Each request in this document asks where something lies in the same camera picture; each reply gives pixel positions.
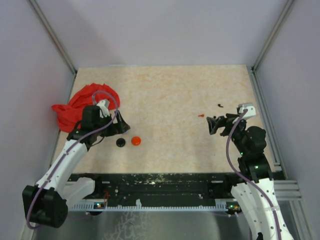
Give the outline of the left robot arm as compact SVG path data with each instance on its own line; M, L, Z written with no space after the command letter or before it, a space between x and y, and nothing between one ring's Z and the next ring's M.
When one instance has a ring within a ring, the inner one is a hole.
M52 166L35 185L27 185L22 200L27 226L59 228L69 209L83 198L101 197L104 186L97 180L83 176L67 187L67 181L80 160L96 145L98 137L106 138L127 132L131 127L118 109L111 115L102 103L85 106L82 118L68 134L66 142Z

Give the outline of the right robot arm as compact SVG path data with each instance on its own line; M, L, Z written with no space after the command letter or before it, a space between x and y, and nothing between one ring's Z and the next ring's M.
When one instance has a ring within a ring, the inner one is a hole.
M292 240L275 193L274 177L264 154L266 131L247 127L245 114L207 117L210 135L223 128L227 137L226 159L236 174L228 178L223 192L235 198L250 229L252 240Z

